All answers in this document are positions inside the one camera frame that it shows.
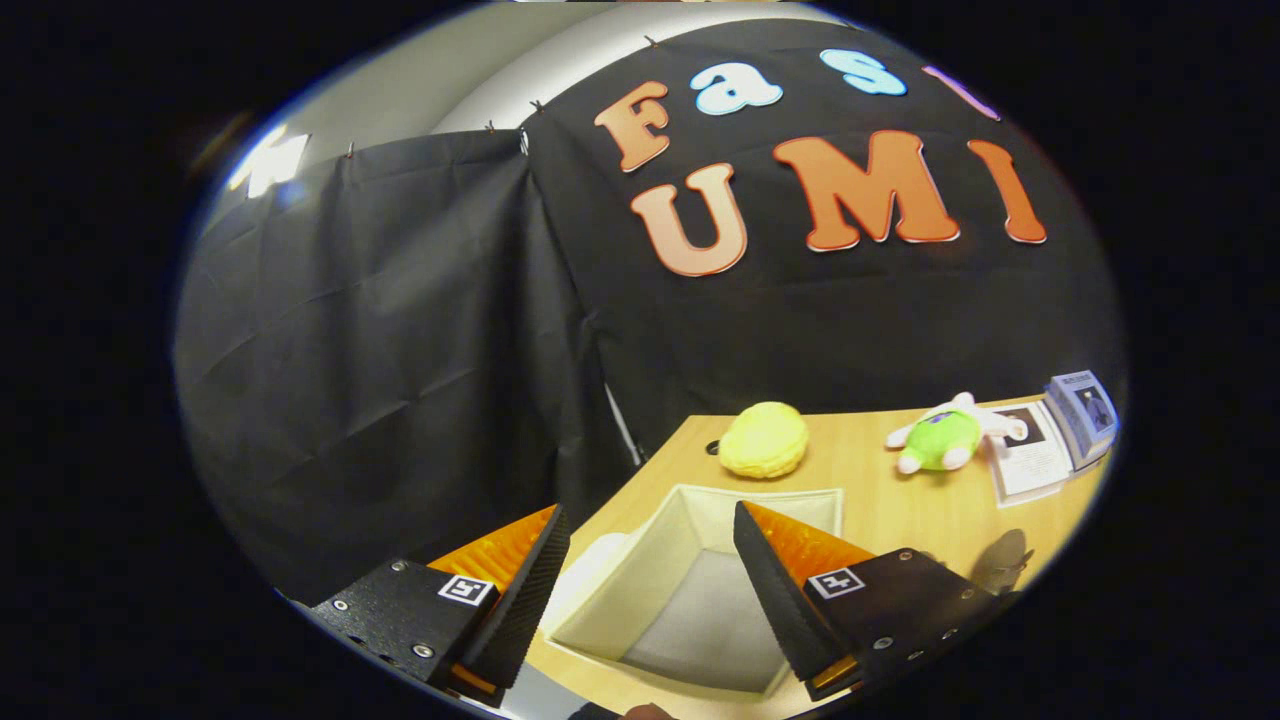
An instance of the black fabric curtain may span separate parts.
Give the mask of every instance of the black fabric curtain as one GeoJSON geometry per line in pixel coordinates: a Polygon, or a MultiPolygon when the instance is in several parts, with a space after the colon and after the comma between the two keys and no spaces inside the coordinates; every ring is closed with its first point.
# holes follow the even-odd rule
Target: black fabric curtain
{"type": "MultiPolygon", "coordinates": [[[[929,63],[882,37],[810,20],[744,20],[663,40],[591,74],[526,122],[534,178],[552,229],[600,338],[614,398],[644,450],[690,414],[736,414],[765,400],[803,413],[928,407],[970,391],[979,401],[1043,391],[1050,377],[1091,369],[1124,413],[1121,314],[1101,241],[1069,186],[1007,118],[980,114],[929,63]],[[826,65],[823,50],[872,56],[906,85],[868,94],[826,65]],[[783,90],[769,105],[712,115],[690,81],[746,63],[783,90]],[[596,115],[657,81],[669,146],[639,169],[596,115]],[[867,232],[835,252],[806,247],[813,218],[796,173],[773,149],[820,137],[861,168],[877,131],[923,143],[938,195],[960,225],[952,242],[884,242],[867,232]],[[966,142],[1009,151],[1048,232],[1014,242],[992,176],[966,142]],[[690,173],[716,164],[746,227],[742,258],[705,277],[672,273],[655,255],[632,199],[671,184],[690,243],[716,228],[690,173]]],[[[893,210],[896,224],[900,210],[893,210]]],[[[851,222],[846,213],[846,220],[851,222]]]]}
{"type": "MultiPolygon", "coordinates": [[[[653,454],[691,414],[803,413],[1041,392],[1093,370],[1125,413],[1120,310],[1101,242],[1052,164],[925,60],[858,29],[748,20],[611,64],[518,131],[429,136],[320,163],[196,241],[173,356],[210,497],[292,600],[320,602],[393,556],[428,561],[552,502],[576,527],[634,473],[605,382],[653,454]],[[868,54],[902,95],[852,87],[868,54]],[[712,115],[690,78],[748,63],[773,104],[712,115]],[[649,81],[671,145],[632,173],[596,115],[649,81]],[[952,242],[814,252],[773,149],[820,137],[865,168],[910,132],[960,227],[952,242]],[[970,140],[1014,158],[1042,245],[1014,242],[970,140]],[[746,250],[685,277],[630,204],[672,184],[694,245],[716,231],[686,177],[728,163],[746,250]]],[[[893,222],[900,219],[893,211],[893,222]]]]}
{"type": "Polygon", "coordinates": [[[517,132],[321,163],[193,250],[173,357],[210,497],[312,605],[634,471],[517,132]]]}

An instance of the photo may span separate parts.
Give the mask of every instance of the photo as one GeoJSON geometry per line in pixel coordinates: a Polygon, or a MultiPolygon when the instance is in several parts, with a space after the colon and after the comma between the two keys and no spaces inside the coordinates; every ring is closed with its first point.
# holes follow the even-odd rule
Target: photo
{"type": "Polygon", "coordinates": [[[1093,429],[1097,432],[1101,433],[1115,421],[1107,410],[1107,402],[1102,400],[1102,393],[1098,392],[1097,387],[1089,386],[1084,389],[1078,389],[1075,391],[1075,396],[1080,398],[1080,404],[1084,405],[1084,413],[1089,416],[1093,429]]]}
{"type": "Polygon", "coordinates": [[[1004,410],[1000,414],[1027,423],[1027,438],[1014,439],[1011,437],[1005,437],[1004,438],[1005,447],[1019,447],[1023,445],[1043,442],[1044,432],[1041,430],[1041,427],[1036,423],[1036,418],[1032,416],[1032,411],[1028,410],[1027,407],[1018,407],[1015,410],[1004,410]]]}

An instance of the book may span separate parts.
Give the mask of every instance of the book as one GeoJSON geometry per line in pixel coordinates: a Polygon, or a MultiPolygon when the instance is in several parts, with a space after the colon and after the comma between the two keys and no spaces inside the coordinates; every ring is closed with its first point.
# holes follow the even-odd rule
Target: book
{"type": "Polygon", "coordinates": [[[1046,407],[1065,436],[1074,466],[1091,465],[1106,454],[1120,423],[1111,397],[1093,373],[1056,375],[1044,391],[1046,407]]]}
{"type": "Polygon", "coordinates": [[[1075,466],[1057,423],[1043,400],[991,407],[1027,423],[1027,438],[987,438],[996,505],[1010,507],[1051,496],[1075,475],[1075,466]]]}

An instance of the white wall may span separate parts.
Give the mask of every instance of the white wall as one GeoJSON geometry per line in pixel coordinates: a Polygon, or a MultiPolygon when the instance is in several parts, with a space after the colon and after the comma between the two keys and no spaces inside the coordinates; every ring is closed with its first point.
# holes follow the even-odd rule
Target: white wall
{"type": "MultiPolygon", "coordinates": [[[[598,69],[664,38],[755,18],[842,20],[803,3],[485,3],[356,60],[302,94],[261,133],[287,124],[282,142],[310,135],[297,170],[348,146],[431,133],[517,128],[598,69]]],[[[244,182],[210,188],[207,228],[244,201],[244,182]]]]}
{"type": "Polygon", "coordinates": [[[618,3],[611,10],[550,37],[507,65],[440,120],[433,133],[517,128],[534,111],[609,63],[649,46],[645,35],[667,37],[721,23],[758,18],[795,18],[842,24],[844,20],[801,3],[618,3]]]}

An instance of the orange letter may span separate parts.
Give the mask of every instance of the orange letter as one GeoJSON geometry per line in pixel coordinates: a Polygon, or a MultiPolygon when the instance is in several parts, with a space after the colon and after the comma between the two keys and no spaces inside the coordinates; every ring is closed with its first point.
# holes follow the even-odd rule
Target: orange letter
{"type": "Polygon", "coordinates": [[[1000,188],[1000,197],[1009,213],[1005,220],[1005,232],[1009,237],[1030,245],[1044,242],[1048,234],[1044,232],[1044,225],[1036,219],[1036,210],[1032,210],[1032,201],[1027,197],[1023,181],[1018,179],[1018,173],[1014,172],[1014,159],[1009,151],[984,140],[970,140],[969,150],[987,163],[987,170],[996,178],[996,187],[1000,188]]]}
{"type": "Polygon", "coordinates": [[[876,242],[888,237],[893,200],[901,219],[897,234],[906,242],[945,242],[960,237],[924,165],[924,143],[900,131],[872,135],[867,172],[819,137],[788,140],[773,156],[796,172],[809,199],[813,232],[809,250],[827,252],[858,245],[858,229],[845,222],[840,204],[876,242]]]}
{"type": "Polygon", "coordinates": [[[731,177],[733,165],[717,163],[695,170],[685,181],[690,190],[703,193],[712,213],[716,245],[710,247],[694,247],[685,237],[685,228],[681,227],[672,202],[676,199],[676,186],[658,186],[631,201],[631,211],[640,215],[649,229],[649,241],[658,251],[658,260],[672,273],[690,278],[723,273],[746,252],[746,225],[737,211],[733,191],[728,187],[731,177]]]}
{"type": "Polygon", "coordinates": [[[658,156],[659,152],[671,145],[671,138],[659,135],[653,136],[646,126],[655,128],[667,127],[667,110],[652,97],[664,97],[667,86],[657,81],[649,81],[640,87],[626,94],[622,100],[609,105],[595,117],[596,127],[603,126],[613,136],[613,142],[618,143],[622,151],[622,172],[644,165],[658,156]],[[632,113],[631,106],[640,104],[632,113]]]}

